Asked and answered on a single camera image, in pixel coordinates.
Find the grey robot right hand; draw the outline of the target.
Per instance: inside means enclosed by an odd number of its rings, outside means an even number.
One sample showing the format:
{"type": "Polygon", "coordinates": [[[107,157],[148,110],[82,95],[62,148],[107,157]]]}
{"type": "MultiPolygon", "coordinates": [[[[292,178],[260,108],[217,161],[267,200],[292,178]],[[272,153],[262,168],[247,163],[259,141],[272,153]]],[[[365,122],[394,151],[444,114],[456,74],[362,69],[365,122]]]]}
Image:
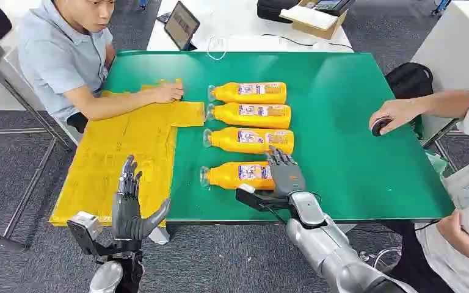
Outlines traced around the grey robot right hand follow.
{"type": "Polygon", "coordinates": [[[270,145],[269,151],[265,152],[265,155],[274,181],[272,193],[274,197],[286,198],[294,192],[306,191],[301,169],[290,154],[270,145]]]}

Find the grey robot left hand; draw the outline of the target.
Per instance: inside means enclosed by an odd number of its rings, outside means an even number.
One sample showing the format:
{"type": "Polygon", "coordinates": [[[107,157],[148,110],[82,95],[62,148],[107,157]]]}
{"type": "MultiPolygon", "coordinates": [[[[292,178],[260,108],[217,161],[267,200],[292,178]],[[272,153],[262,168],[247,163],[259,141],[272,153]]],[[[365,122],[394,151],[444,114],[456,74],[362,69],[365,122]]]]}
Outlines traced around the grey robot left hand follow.
{"type": "Polygon", "coordinates": [[[112,230],[116,240],[141,241],[147,238],[170,210],[171,199],[166,198],[151,216],[141,217],[139,184],[142,172],[136,172],[136,168],[137,162],[130,154],[122,166],[112,204],[112,230]]]}

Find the person's right hand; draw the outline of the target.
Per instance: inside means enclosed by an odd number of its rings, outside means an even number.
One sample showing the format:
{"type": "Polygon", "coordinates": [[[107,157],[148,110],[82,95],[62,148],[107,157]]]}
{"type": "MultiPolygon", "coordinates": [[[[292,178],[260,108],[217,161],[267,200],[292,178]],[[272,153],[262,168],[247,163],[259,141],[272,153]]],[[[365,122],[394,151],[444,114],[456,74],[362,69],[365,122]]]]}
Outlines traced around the person's right hand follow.
{"type": "Polygon", "coordinates": [[[165,82],[151,90],[150,101],[152,103],[172,103],[180,101],[183,95],[184,89],[180,81],[165,82]]]}
{"type": "Polygon", "coordinates": [[[409,123],[423,112],[423,107],[416,99],[389,100],[372,114],[369,130],[374,136],[382,136],[409,123]]]}

